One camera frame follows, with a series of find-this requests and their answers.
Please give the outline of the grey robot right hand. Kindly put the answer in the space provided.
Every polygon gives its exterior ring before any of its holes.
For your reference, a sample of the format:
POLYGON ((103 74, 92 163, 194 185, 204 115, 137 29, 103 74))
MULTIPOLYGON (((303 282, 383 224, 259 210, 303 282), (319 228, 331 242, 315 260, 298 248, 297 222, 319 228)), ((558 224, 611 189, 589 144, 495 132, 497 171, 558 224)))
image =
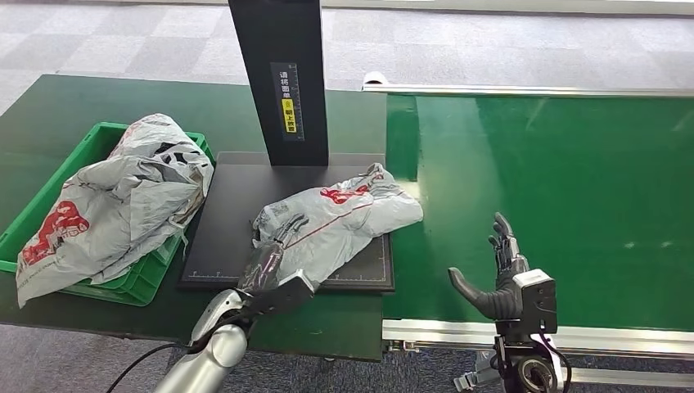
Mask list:
POLYGON ((455 267, 448 268, 448 277, 453 287, 486 318, 519 319, 522 315, 521 290, 513 278, 529 271, 529 264, 520 252, 511 225, 501 213, 494 215, 492 228, 495 235, 489 236, 488 241, 493 248, 497 267, 495 289, 477 289, 455 267))

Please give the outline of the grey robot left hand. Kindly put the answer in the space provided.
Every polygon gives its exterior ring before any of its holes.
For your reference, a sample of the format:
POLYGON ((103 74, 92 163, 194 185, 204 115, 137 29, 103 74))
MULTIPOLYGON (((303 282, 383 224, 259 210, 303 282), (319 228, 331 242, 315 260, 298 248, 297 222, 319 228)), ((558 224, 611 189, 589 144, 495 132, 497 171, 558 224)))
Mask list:
POLYGON ((246 294, 256 294, 279 288, 302 269, 290 273, 282 267, 286 248, 299 230, 309 222, 305 214, 296 214, 261 241, 250 253, 239 277, 236 289, 246 294))

